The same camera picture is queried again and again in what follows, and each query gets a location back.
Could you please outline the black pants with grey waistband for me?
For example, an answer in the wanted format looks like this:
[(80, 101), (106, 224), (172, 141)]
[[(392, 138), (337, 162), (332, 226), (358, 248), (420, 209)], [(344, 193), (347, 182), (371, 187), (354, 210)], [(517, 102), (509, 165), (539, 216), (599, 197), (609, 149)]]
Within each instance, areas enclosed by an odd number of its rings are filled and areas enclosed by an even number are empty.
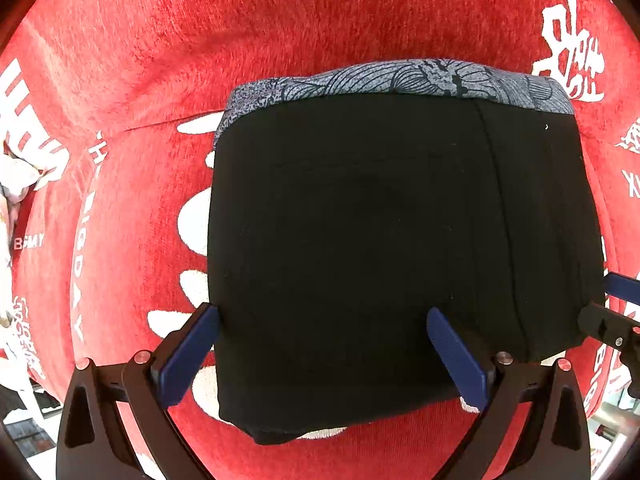
[(449, 398), (428, 312), (539, 362), (604, 298), (574, 110), (548, 77), (368, 63), (234, 89), (207, 245), (219, 415), (258, 441)]

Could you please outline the red sofa cover white characters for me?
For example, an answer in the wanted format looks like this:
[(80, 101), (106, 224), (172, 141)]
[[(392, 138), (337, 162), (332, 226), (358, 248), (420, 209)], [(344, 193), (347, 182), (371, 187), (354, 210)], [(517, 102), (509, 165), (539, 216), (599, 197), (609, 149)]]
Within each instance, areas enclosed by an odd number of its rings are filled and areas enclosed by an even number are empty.
[[(637, 0), (1, 0), (1, 142), (40, 171), (20, 203), (1, 289), (3, 364), (64, 401), (76, 366), (154, 351), (210, 301), (215, 138), (234, 89), (405, 60), (469, 62), (555, 80), (572, 104), (604, 277), (639, 279)], [(215, 346), (168, 414), (209, 479), (438, 479), (478, 408), (414, 410), (258, 441), (219, 415)], [(569, 362), (588, 479), (639, 474), (631, 383), (585, 335)]]

